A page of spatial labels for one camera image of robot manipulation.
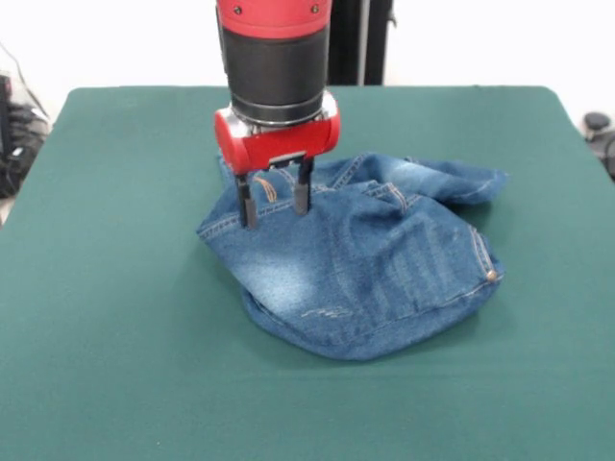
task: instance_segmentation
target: green felt surface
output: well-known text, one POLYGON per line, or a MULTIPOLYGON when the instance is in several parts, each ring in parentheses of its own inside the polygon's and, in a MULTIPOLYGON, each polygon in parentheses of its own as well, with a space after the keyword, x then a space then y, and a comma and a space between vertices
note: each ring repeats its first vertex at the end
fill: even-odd
POLYGON ((544 88, 337 88, 331 158, 502 168, 503 285, 368 364, 254 326, 194 231, 224 89, 71 93, 0 231, 0 460, 612 460, 615 196, 544 88))

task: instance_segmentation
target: white wall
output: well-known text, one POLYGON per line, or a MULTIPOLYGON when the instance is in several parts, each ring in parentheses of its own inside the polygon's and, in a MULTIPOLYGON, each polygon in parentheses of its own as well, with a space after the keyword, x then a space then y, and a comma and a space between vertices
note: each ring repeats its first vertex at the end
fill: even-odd
MULTIPOLYGON (((615 2, 582 5, 395 0, 399 27, 390 31, 385 81, 547 85, 575 119, 589 109, 615 111, 615 64, 596 64, 611 75, 583 69, 612 53, 615 2), (603 47, 588 45, 589 37, 603 47)), ((3 21, 0 40, 52 113, 77 86, 226 82, 214 0, 14 0, 3 8, 11 21, 3 21)), ((0 68, 5 63, 0 53, 0 68)))
POLYGON ((395 11, 389 85, 546 85, 575 122, 615 112, 613 0, 395 0, 395 11))

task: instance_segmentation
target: jeans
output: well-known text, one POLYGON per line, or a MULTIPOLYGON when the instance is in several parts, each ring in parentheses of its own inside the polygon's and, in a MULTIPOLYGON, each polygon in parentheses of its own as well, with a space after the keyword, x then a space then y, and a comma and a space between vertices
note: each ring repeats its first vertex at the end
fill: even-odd
POLYGON ((380 154, 320 160, 306 216, 293 207, 295 167, 258 172, 258 228, 247 230, 219 161, 226 188, 197 233, 242 285, 252 320, 300 348, 346 360, 398 351, 474 313, 503 278, 487 239, 445 207, 492 200, 501 171, 380 154))

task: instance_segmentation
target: orange stitching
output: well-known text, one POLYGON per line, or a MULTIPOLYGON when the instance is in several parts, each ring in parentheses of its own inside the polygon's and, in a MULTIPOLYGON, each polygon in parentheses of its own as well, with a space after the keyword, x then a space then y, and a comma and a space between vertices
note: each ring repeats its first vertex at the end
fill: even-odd
POLYGON ((254 178, 255 181, 262 185, 262 188, 265 190, 265 194, 267 194, 267 200, 270 204, 273 204, 276 200, 278 200, 278 192, 276 192, 276 188, 271 185, 271 183, 263 178, 254 178))

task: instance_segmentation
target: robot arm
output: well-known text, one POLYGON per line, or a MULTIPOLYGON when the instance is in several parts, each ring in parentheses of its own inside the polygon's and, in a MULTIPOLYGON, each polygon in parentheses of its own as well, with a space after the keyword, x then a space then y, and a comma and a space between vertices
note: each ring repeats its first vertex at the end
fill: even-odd
POLYGON ((215 113, 215 133, 243 226, 257 221, 250 172, 300 163, 295 208, 305 214, 314 157, 337 144, 339 110, 326 90, 331 8, 332 0, 217 0, 231 104, 215 113))

